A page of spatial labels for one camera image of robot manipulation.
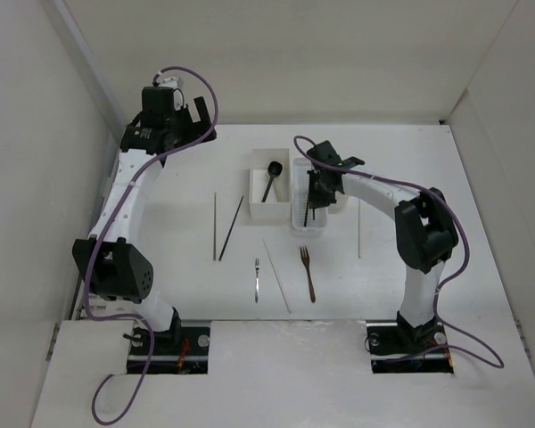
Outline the black chopstick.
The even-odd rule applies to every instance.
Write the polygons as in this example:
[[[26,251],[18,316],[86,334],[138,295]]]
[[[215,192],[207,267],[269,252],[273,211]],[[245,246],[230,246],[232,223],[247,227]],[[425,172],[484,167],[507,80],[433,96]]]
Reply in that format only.
[[[307,227],[308,218],[309,218],[309,205],[306,204],[305,213],[303,217],[303,223],[302,223],[303,227]]]
[[[235,210],[235,214],[234,214],[234,216],[232,218],[230,227],[229,227],[229,229],[228,229],[228,231],[226,233],[226,239],[223,242],[223,245],[222,245],[222,248],[221,248],[221,252],[220,252],[220,255],[218,257],[218,261],[222,261],[222,259],[224,258],[224,255],[226,253],[226,247],[228,246],[230,237],[231,237],[231,235],[233,233],[233,230],[234,230],[234,227],[235,227],[236,220],[238,219],[239,212],[240,212],[241,207],[243,205],[243,200],[244,200],[244,195],[241,196],[240,201],[238,202],[238,205],[237,205],[237,208]]]

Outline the beige spoon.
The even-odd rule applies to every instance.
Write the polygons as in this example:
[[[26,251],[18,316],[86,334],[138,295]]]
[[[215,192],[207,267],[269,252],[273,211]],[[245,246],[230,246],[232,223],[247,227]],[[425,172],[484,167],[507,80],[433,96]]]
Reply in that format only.
[[[280,178],[276,178],[273,184],[276,193],[276,199],[278,202],[284,201],[284,191],[282,190],[282,184]]]

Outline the black spoon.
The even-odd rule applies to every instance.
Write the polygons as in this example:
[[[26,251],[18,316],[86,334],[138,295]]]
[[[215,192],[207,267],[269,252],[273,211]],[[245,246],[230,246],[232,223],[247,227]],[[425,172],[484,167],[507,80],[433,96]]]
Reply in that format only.
[[[273,160],[269,163],[267,167],[268,182],[267,182],[266,189],[261,199],[262,203],[267,201],[272,184],[274,180],[282,174],[282,171],[283,171],[283,165],[280,162]]]

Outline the silver chopstick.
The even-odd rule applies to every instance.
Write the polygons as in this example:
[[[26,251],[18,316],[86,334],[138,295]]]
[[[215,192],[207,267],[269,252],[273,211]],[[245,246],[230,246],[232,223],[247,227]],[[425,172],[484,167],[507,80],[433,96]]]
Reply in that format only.
[[[362,215],[362,202],[361,200],[358,200],[358,216],[357,216],[357,219],[358,219],[358,239],[357,239],[357,242],[358,242],[358,258],[359,259],[362,259],[362,219],[361,219],[361,215]]]
[[[212,259],[217,260],[217,193],[213,194]]]

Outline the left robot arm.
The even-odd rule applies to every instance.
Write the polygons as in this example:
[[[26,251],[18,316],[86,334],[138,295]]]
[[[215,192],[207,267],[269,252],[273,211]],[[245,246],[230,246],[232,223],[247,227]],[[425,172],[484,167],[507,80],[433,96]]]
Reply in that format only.
[[[169,354],[181,345],[177,311],[153,290],[151,262],[138,250],[141,220],[167,152],[193,141],[208,142],[217,133],[203,97],[194,99],[194,120],[181,90],[169,86],[143,89],[142,110],[125,128],[117,171],[102,213],[86,239],[73,243],[72,256],[91,294],[123,300],[151,328],[151,343]]]

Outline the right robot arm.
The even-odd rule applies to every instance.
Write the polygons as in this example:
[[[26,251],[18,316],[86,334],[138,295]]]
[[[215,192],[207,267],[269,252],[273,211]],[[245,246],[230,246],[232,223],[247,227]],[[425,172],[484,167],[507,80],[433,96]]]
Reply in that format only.
[[[434,295],[445,263],[458,244],[443,194],[435,188],[416,189],[373,176],[365,171],[362,160],[342,159],[328,141],[312,144],[307,157],[313,165],[308,172],[311,207],[335,204],[341,193],[393,220],[397,251],[406,266],[395,340],[403,350],[417,350],[435,327]]]

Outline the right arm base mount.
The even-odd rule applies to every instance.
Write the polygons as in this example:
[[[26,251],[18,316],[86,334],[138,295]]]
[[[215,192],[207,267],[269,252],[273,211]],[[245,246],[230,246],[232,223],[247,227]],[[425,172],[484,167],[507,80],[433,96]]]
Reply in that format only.
[[[437,323],[413,338],[397,321],[367,321],[366,350],[375,375],[453,374],[444,327]]]

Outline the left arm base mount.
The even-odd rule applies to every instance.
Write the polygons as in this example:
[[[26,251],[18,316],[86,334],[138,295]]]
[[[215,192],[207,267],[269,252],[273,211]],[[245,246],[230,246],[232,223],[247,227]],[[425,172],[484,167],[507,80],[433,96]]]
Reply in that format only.
[[[139,375],[149,351],[148,332],[135,326],[125,333],[130,341],[126,364],[129,375]],[[164,332],[155,334],[155,345],[147,373],[149,375],[205,375],[209,368],[210,322],[187,322],[182,325],[180,339],[173,342]]]

